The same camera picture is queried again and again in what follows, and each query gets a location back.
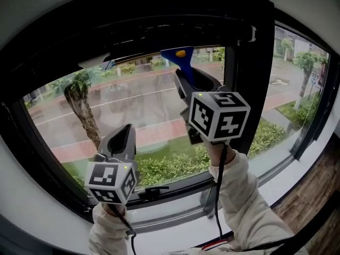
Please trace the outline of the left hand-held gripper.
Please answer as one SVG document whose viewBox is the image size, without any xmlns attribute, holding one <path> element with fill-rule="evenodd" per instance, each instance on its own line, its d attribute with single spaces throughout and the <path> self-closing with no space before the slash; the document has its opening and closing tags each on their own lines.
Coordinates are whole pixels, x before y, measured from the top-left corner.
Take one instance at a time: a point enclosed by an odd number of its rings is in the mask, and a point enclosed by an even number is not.
<svg viewBox="0 0 340 255">
<path fill-rule="evenodd" d="M 105 136 L 88 162 L 84 185 L 98 201 L 125 205 L 138 184 L 136 131 L 132 124 L 121 126 Z"/>
</svg>

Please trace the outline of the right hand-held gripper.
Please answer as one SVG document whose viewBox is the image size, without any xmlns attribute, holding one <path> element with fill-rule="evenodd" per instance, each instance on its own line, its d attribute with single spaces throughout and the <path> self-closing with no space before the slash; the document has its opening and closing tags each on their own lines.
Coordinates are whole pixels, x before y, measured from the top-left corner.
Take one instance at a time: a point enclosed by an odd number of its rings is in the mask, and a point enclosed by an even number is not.
<svg viewBox="0 0 340 255">
<path fill-rule="evenodd" d="M 227 142 L 242 135 L 251 107 L 238 92 L 204 72 L 191 67 L 194 85 L 177 69 L 174 82 L 180 98 L 187 104 L 181 112 L 191 144 L 207 140 Z"/>
</svg>

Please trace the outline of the glass pane of hinged window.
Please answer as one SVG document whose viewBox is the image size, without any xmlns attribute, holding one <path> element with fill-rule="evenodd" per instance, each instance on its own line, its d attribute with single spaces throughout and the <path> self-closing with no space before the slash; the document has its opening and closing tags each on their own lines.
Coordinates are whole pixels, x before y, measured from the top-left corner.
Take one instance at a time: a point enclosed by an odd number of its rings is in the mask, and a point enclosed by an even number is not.
<svg viewBox="0 0 340 255">
<path fill-rule="evenodd" d="M 89 69 L 88 104 L 100 135 L 105 138 L 126 124 L 136 129 L 139 187 L 181 180 L 209 166 L 204 146 L 190 144 L 180 114 L 185 103 L 176 90 L 175 68 L 152 55 Z M 76 72 L 61 77 L 25 95 L 23 101 L 49 149 L 83 185 L 96 146 L 62 92 L 77 78 Z"/>
</svg>

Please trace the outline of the person's right forearm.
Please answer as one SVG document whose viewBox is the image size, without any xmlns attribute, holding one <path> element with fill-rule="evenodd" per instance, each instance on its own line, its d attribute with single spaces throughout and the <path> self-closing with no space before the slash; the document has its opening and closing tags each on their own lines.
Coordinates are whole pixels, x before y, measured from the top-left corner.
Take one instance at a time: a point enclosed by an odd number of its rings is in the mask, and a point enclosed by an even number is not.
<svg viewBox="0 0 340 255">
<path fill-rule="evenodd" d="M 239 250 L 234 251 L 228 243 L 218 243 L 205 250 L 208 255 L 270 255 L 273 249 L 255 248 L 293 236 L 259 193 L 258 178 L 249 172 L 247 156 L 231 147 L 224 162 L 219 202 Z"/>
</svg>

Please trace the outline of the person's left forearm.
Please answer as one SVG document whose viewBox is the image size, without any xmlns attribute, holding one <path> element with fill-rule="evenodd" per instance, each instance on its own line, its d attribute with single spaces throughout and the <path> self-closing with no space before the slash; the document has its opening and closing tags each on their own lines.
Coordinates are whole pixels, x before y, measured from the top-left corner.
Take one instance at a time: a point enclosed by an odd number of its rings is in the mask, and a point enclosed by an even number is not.
<svg viewBox="0 0 340 255">
<path fill-rule="evenodd" d="M 93 226 L 89 233 L 91 255 L 128 255 L 129 228 L 105 203 L 92 211 Z"/>
</svg>

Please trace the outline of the white screen pull tab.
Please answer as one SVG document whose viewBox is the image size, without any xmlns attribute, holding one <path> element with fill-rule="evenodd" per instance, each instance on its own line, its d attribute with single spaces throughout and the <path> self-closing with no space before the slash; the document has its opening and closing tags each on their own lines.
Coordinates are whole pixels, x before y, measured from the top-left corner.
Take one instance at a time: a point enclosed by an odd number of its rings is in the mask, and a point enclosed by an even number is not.
<svg viewBox="0 0 340 255">
<path fill-rule="evenodd" d="M 83 69 L 88 69 L 88 68 L 97 66 L 97 65 L 103 63 L 104 60 L 106 59 L 106 57 L 108 57 L 109 55 L 110 55 L 110 53 L 106 53 L 106 54 L 102 54 L 100 56 L 88 59 L 86 61 L 79 62 L 78 66 L 83 68 Z"/>
</svg>

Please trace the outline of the glass pane of fixed window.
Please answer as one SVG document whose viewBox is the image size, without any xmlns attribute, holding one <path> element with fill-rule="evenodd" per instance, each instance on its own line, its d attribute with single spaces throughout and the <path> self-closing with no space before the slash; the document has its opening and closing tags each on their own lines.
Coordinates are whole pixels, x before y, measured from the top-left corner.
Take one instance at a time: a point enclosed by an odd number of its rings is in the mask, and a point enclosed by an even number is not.
<svg viewBox="0 0 340 255">
<path fill-rule="evenodd" d="M 255 176 L 274 175 L 298 151 L 318 109 L 328 61 L 324 48 L 275 26 L 266 100 L 248 152 Z"/>
</svg>

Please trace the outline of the white window sill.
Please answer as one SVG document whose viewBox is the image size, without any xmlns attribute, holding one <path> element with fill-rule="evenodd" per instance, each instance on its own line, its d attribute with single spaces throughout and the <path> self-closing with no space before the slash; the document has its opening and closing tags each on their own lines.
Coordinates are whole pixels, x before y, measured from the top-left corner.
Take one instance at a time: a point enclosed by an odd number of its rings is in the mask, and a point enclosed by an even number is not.
<svg viewBox="0 0 340 255">
<path fill-rule="evenodd" d="M 285 198 L 317 161 L 340 121 L 340 107 L 331 112 L 319 138 L 308 146 L 300 160 L 295 160 L 269 182 L 259 188 L 265 201 L 274 206 Z M 138 234 L 135 240 L 137 255 L 161 255 L 183 250 L 213 240 L 218 236 L 214 220 L 199 218 L 155 232 Z"/>
</svg>

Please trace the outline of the person's white jacket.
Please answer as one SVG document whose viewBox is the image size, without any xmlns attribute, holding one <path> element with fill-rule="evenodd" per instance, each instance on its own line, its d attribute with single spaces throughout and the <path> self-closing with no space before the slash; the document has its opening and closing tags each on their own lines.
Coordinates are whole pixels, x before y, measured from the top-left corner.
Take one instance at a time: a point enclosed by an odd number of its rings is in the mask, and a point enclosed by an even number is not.
<svg viewBox="0 0 340 255">
<path fill-rule="evenodd" d="M 259 247 L 259 249 L 242 250 L 237 244 L 230 244 L 226 240 L 221 240 L 204 245 L 203 247 L 171 251 L 163 255 L 271 255 L 272 252 L 281 246 L 283 245 L 268 248 L 268 245 L 264 245 L 265 249 Z"/>
</svg>

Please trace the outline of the black window frame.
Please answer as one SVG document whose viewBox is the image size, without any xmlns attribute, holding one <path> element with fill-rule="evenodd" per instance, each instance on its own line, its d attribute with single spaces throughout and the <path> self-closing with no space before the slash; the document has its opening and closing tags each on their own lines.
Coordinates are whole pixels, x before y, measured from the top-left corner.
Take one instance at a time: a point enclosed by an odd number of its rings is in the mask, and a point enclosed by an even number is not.
<svg viewBox="0 0 340 255">
<path fill-rule="evenodd" d="M 92 222 L 97 200 L 54 156 L 35 127 L 23 97 L 61 77 L 78 73 L 63 95 L 94 142 L 103 140 L 88 104 L 89 69 L 78 63 L 103 47 L 105 36 L 133 38 L 137 31 L 171 24 L 249 25 L 256 28 L 252 42 L 194 47 L 191 67 L 216 78 L 238 92 L 251 110 L 241 137 L 231 145 L 248 154 L 264 108 L 279 25 L 310 39 L 329 52 L 327 76 L 316 115 L 292 159 L 301 158 L 320 136 L 339 84 L 340 56 L 320 37 L 269 0 L 0 0 L 0 138 L 15 160 L 49 195 L 81 220 Z M 208 169 L 174 182 L 154 200 L 140 199 L 138 184 L 127 206 L 142 213 L 134 225 L 154 225 L 173 219 L 214 214 L 216 184 Z"/>
</svg>

